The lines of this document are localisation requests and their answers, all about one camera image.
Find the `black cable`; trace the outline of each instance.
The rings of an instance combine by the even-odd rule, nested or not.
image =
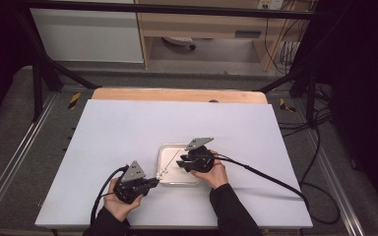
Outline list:
[[[260,172],[259,170],[249,166],[249,165],[246,165],[246,164],[243,164],[243,163],[240,163],[238,161],[235,161],[231,158],[229,158],[228,156],[225,156],[223,154],[218,154],[218,156],[221,156],[221,157],[214,157],[214,156],[210,156],[210,155],[192,155],[191,157],[192,158],[209,158],[209,159],[218,159],[218,160],[224,160],[224,161],[228,161],[228,162],[231,162],[231,163],[234,163],[234,164],[237,164],[239,166],[242,166],[244,167],[245,169],[265,178],[265,179],[268,179],[276,184],[279,184],[281,185],[282,187],[286,188],[286,189],[289,189],[291,190],[292,192],[296,193],[299,197],[301,197],[303,199],[303,201],[305,202],[305,205],[306,205],[306,208],[309,210],[309,201],[306,199],[306,197],[300,193],[299,191],[297,191],[296,189],[294,189],[293,187],[289,186],[288,184],[278,180],[278,179],[275,179],[263,172]]]
[[[309,187],[312,187],[314,189],[321,191],[323,194],[325,194],[333,202],[333,204],[336,208],[336,211],[337,211],[336,218],[333,219],[333,220],[328,220],[328,221],[327,220],[321,220],[321,219],[317,218],[316,216],[312,215],[311,213],[309,213],[311,218],[313,218],[313,219],[315,219],[315,221],[318,221],[318,222],[323,223],[323,224],[336,224],[340,220],[341,215],[340,215],[340,207],[337,204],[337,201],[333,198],[333,196],[331,196],[330,193],[328,193],[327,191],[323,190],[322,188],[320,188],[320,187],[318,187],[314,184],[302,182],[302,186],[309,186]]]
[[[320,109],[320,110],[316,113],[316,115],[315,115],[315,121],[318,120],[318,117],[319,117],[319,115],[320,115],[320,112],[322,112],[322,111],[324,111],[324,110],[328,110],[328,107],[325,107],[325,108],[323,108],[323,109]],[[315,189],[321,191],[322,193],[324,193],[326,196],[328,196],[328,197],[331,199],[331,201],[334,203],[334,206],[335,206],[336,211],[337,211],[337,216],[336,216],[336,218],[335,218],[334,220],[329,220],[329,221],[327,221],[327,220],[322,220],[322,219],[320,219],[320,218],[314,216],[314,215],[311,214],[311,213],[309,213],[309,214],[311,215],[311,217],[312,217],[314,220],[316,220],[316,221],[318,221],[318,222],[320,222],[320,223],[324,223],[324,224],[335,224],[335,223],[337,223],[337,222],[340,220],[340,217],[341,217],[341,211],[340,211],[340,208],[339,208],[339,206],[338,206],[338,204],[337,204],[337,201],[331,196],[330,193],[326,192],[325,190],[321,189],[320,187],[305,182],[305,178],[306,178],[306,176],[308,175],[309,171],[311,170],[312,166],[314,165],[315,160],[316,160],[316,158],[317,158],[317,156],[318,156],[318,153],[319,153],[320,146],[321,146],[321,134],[320,134],[320,132],[319,132],[318,125],[319,125],[318,122],[315,122],[314,127],[315,127],[315,132],[316,132],[316,134],[317,134],[317,139],[318,139],[318,141],[317,141],[317,147],[316,147],[316,149],[315,149],[315,153],[314,153],[314,155],[313,155],[313,157],[312,157],[311,162],[309,163],[309,165],[308,165],[308,167],[306,168],[304,174],[302,175],[301,180],[299,181],[299,186],[300,186],[301,189],[302,189],[302,186],[303,186],[303,185],[307,185],[307,186],[309,186],[309,187],[313,187],[313,188],[315,188]]]
[[[121,167],[117,170],[115,170],[114,172],[112,172],[111,175],[109,175],[108,179],[106,180],[106,182],[103,184],[102,188],[100,189],[99,191],[99,194],[97,195],[97,198],[96,200],[94,201],[94,207],[92,208],[92,212],[91,212],[91,225],[94,224],[95,222],[95,219],[96,219],[96,210],[97,210],[97,206],[99,205],[99,201],[100,199],[105,196],[103,195],[103,190],[106,188],[106,185],[108,185],[108,183],[110,182],[110,180],[113,178],[113,176],[118,173],[119,171],[126,171],[128,169],[128,165],[125,165],[124,167]]]
[[[278,67],[278,65],[276,64],[275,60],[273,60],[272,58],[272,55],[270,54],[269,52],[269,49],[267,47],[267,34],[268,34],[268,28],[269,28],[269,18],[266,19],[266,29],[265,29],[265,49],[266,49],[266,52],[267,54],[269,55],[270,57],[270,60],[272,61],[273,65],[275,66],[276,70],[280,73],[284,73],[284,72],[281,72],[280,70],[282,70],[283,68],[280,68]]]

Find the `white cabinet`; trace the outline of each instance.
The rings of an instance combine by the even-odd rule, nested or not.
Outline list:
[[[46,9],[31,12],[45,50],[53,60],[143,63],[135,13]]]

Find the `handheld controller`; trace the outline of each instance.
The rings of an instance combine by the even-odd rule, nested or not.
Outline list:
[[[146,174],[137,163],[133,161],[131,166],[122,173],[115,183],[114,193],[125,204],[131,204],[140,195],[146,196],[151,188],[158,185],[158,179],[145,179]]]
[[[212,141],[213,138],[194,139],[186,147],[189,150],[188,154],[180,155],[182,160],[176,160],[179,167],[182,167],[186,172],[196,170],[202,173],[209,172],[214,167],[214,156],[204,146],[204,144]]]

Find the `gray floor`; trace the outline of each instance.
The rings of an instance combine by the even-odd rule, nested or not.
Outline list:
[[[111,87],[251,90],[277,78],[275,71],[263,73],[260,70],[257,57],[251,53],[251,42],[244,40],[231,43],[228,40],[215,39],[198,39],[195,42],[197,49],[190,51],[184,47],[168,45],[160,39],[156,40],[149,69],[144,69],[141,65],[126,65],[125,69],[112,68],[112,65],[105,65],[104,68],[98,64],[84,66],[73,63],[70,66],[87,80]],[[74,90],[79,87],[70,80],[64,81],[68,85],[67,89],[57,93],[48,118],[0,203],[0,230],[10,230],[9,235],[28,235],[30,232],[38,235],[38,232],[48,232],[47,229],[33,225],[39,212],[38,205],[45,199],[63,158],[63,149],[68,147],[68,137],[74,134],[72,128],[77,125],[86,100],[92,95],[91,90],[81,88],[82,95],[77,106],[73,110],[67,109]],[[291,106],[295,102],[301,102],[301,99],[289,99],[286,93],[288,87],[289,84],[286,84],[270,92],[268,99],[275,107],[279,122],[300,123],[302,120],[298,112],[280,109],[281,97]],[[31,71],[22,70],[15,77],[14,84],[0,108],[0,175],[32,124],[32,101]],[[320,129],[324,151],[341,180],[365,235],[378,235],[376,192],[363,172],[350,167],[350,159],[336,125],[326,123]],[[299,179],[309,164],[314,148],[306,132],[284,140]],[[306,180],[329,190],[318,163],[312,167]],[[303,192],[310,200],[312,214],[326,220],[335,217],[335,209],[324,195],[306,187]],[[334,225],[316,221],[314,224],[312,229],[305,229],[303,233],[348,235],[341,220]]]

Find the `power cord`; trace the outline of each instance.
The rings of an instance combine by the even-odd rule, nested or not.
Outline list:
[[[100,189],[99,191],[99,194],[97,195],[97,198],[96,200],[94,201],[94,207],[92,208],[92,213],[91,213],[91,225],[94,224],[95,222],[95,219],[96,219],[96,211],[97,211],[97,206],[99,206],[99,202],[100,202],[100,199],[103,198],[104,196],[108,195],[108,194],[105,194],[103,195],[103,190],[106,188],[106,186],[109,184],[110,180],[113,178],[114,175],[116,175],[116,173],[120,172],[120,171],[126,171],[128,169],[128,165],[125,165],[124,167],[121,167],[117,170],[115,170],[114,172],[112,172],[111,175],[109,175],[108,179],[106,180],[106,182],[103,184],[102,188]]]
[[[320,109],[320,110],[316,113],[316,115],[315,115],[315,120],[318,120],[318,116],[319,116],[320,112],[322,112],[322,111],[324,111],[324,110],[327,110],[327,109],[328,109],[328,107],[325,107],[325,108],[323,108],[323,109]],[[318,141],[317,141],[317,147],[316,147],[316,150],[315,150],[314,156],[312,157],[311,162],[309,163],[308,167],[307,167],[306,170],[305,170],[305,173],[302,175],[302,178],[301,178],[301,180],[299,181],[299,186],[300,186],[301,189],[302,189],[302,186],[303,186],[303,185],[305,185],[305,186],[309,186],[309,187],[312,187],[312,188],[314,188],[314,189],[317,189],[317,190],[319,190],[320,192],[322,192],[323,194],[325,194],[325,195],[326,195],[326,196],[327,196],[327,197],[328,197],[328,198],[334,203],[334,206],[335,206],[335,208],[336,208],[336,212],[337,212],[335,219],[333,219],[333,220],[322,220],[322,219],[316,217],[315,215],[313,215],[313,214],[311,214],[311,213],[310,213],[310,215],[311,215],[311,217],[312,217],[314,220],[316,220],[316,221],[318,221],[318,222],[320,222],[320,223],[323,223],[323,224],[335,224],[335,223],[337,223],[337,222],[340,220],[340,218],[341,218],[341,211],[340,211],[340,207],[339,207],[339,205],[337,204],[337,201],[333,198],[333,196],[332,196],[330,193],[328,193],[327,191],[323,190],[322,188],[320,188],[320,187],[318,187],[318,186],[316,186],[316,185],[314,185],[314,184],[310,184],[310,183],[305,182],[305,178],[306,178],[306,176],[308,175],[309,171],[311,170],[312,166],[313,166],[314,163],[315,163],[315,160],[316,160],[317,157],[318,157],[319,149],[320,149],[320,146],[321,146],[321,134],[320,134],[320,132],[319,132],[319,128],[318,128],[318,122],[315,122],[314,127],[315,127],[315,132],[316,132],[316,134],[317,134],[317,140],[318,140]]]
[[[300,193],[298,190],[296,190],[293,187],[289,186],[288,184],[286,184],[286,183],[284,183],[284,182],[282,182],[282,181],[280,181],[278,179],[275,179],[275,178],[273,178],[273,177],[271,177],[271,176],[269,176],[269,175],[267,175],[267,174],[265,174],[263,172],[260,172],[259,170],[255,169],[255,168],[253,168],[253,167],[251,167],[249,165],[246,165],[246,164],[240,163],[238,161],[235,161],[235,160],[229,158],[228,156],[225,156],[223,154],[218,154],[218,156],[221,156],[221,157],[213,157],[213,156],[210,156],[210,155],[193,155],[192,157],[193,158],[218,159],[218,160],[223,160],[223,161],[231,162],[233,164],[237,164],[239,166],[242,166],[245,169],[247,169],[247,170],[249,170],[249,171],[251,171],[251,172],[253,172],[253,173],[257,174],[257,175],[259,175],[259,176],[261,176],[261,177],[263,177],[263,178],[265,178],[267,180],[270,180],[270,181],[272,181],[272,182],[274,182],[276,184],[279,184],[282,187],[284,187],[286,189],[289,189],[292,192],[296,193],[299,197],[301,197],[303,199],[303,201],[305,202],[306,208],[309,210],[309,202],[306,199],[306,197],[302,193]]]
[[[325,114],[321,115],[321,113],[323,111],[326,111],[326,110],[329,110],[329,108],[328,107],[324,107],[324,108],[322,108],[322,109],[320,109],[320,110],[317,111],[317,113],[315,114],[314,124],[308,124],[308,123],[303,123],[303,124],[279,123],[279,124],[284,125],[284,126],[281,126],[281,130],[295,130],[294,132],[289,133],[287,135],[284,135],[283,137],[290,136],[292,134],[295,134],[297,132],[300,132],[302,130],[305,130],[305,129],[308,129],[308,128],[311,128],[311,127],[315,128],[315,132],[317,134],[317,147],[316,147],[315,153],[314,153],[314,155],[313,155],[313,157],[311,159],[311,162],[309,163],[309,165],[306,168],[304,174],[302,175],[302,178],[299,181],[299,187],[301,189],[302,189],[303,186],[314,188],[314,189],[322,192],[324,195],[326,195],[333,202],[333,204],[334,204],[334,206],[336,208],[336,212],[337,212],[336,217],[333,220],[322,220],[322,219],[316,217],[315,215],[313,215],[311,213],[310,213],[310,216],[315,221],[323,223],[323,224],[335,224],[341,218],[341,211],[340,211],[339,205],[337,204],[337,201],[334,199],[334,197],[330,193],[328,193],[327,191],[323,190],[322,188],[320,188],[320,187],[318,187],[318,186],[316,186],[314,184],[305,182],[306,176],[308,175],[311,167],[313,166],[313,164],[315,163],[316,158],[318,157],[319,149],[320,149],[320,146],[321,146],[321,135],[320,135],[318,126],[321,125],[321,124],[323,124],[323,123],[325,123],[326,121],[329,121],[329,120],[332,119],[331,112],[328,112],[328,113],[325,113]]]

